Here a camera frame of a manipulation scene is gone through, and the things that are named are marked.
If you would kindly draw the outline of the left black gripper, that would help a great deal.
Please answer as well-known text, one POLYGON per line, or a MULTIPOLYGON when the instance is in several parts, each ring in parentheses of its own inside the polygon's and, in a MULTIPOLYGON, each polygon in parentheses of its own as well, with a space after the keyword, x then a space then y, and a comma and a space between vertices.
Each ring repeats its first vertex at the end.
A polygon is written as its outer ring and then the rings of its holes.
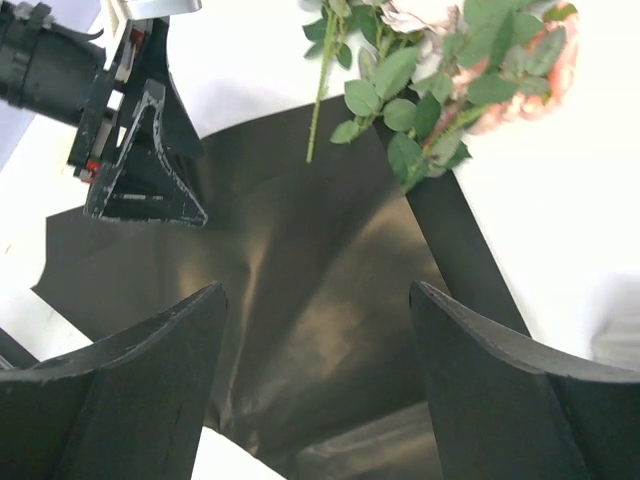
POLYGON ((150 34, 149 20, 130 18, 123 1, 102 12, 93 35, 58 23, 44 2, 2 2, 1 99, 75 128, 67 163, 93 179, 86 216, 202 227, 208 215, 169 156, 169 148, 190 159, 204 152, 169 71, 169 18, 154 19, 150 34), (154 80, 135 106, 135 66, 149 34, 154 80))

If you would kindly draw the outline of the pink artificial flower bouquet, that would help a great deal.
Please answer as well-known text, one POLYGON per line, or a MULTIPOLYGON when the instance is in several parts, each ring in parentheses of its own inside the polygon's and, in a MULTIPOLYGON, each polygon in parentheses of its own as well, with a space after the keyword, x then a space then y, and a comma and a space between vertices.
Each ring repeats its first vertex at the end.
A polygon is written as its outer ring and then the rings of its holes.
POLYGON ((404 190, 470 159, 466 138, 532 120, 571 89, 579 12, 567 1, 320 1, 303 26, 306 57, 356 68, 351 113, 331 135, 348 144, 376 123, 404 190))

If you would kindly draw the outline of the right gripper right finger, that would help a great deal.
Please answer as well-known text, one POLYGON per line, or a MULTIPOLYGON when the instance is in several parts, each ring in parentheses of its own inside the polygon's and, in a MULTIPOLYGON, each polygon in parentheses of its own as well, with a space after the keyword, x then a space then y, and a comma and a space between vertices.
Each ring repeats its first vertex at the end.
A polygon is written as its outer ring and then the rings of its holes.
POLYGON ((635 479, 639 375, 543 345, 431 285, 411 318, 448 479, 635 479))

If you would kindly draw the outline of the black wrapping paper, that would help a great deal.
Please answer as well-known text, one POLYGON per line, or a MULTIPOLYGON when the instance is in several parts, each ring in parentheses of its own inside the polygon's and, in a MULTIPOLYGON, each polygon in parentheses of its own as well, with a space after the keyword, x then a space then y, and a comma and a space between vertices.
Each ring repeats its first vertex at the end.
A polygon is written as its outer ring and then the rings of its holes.
POLYGON ((330 143, 341 98, 323 103, 306 162, 311 113, 204 139, 202 228, 51 216, 36 293, 95 341, 218 281, 228 320, 208 427, 288 479, 438 479, 411 284, 525 324, 459 178, 404 193, 383 128, 330 143))

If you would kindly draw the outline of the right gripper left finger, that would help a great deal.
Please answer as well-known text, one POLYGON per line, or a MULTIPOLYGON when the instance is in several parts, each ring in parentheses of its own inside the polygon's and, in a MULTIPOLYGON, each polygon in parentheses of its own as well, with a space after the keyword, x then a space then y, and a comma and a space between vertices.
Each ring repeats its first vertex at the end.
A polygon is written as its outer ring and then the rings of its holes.
POLYGON ((90 346, 2 371, 2 478, 190 478, 226 317, 212 283, 90 346))

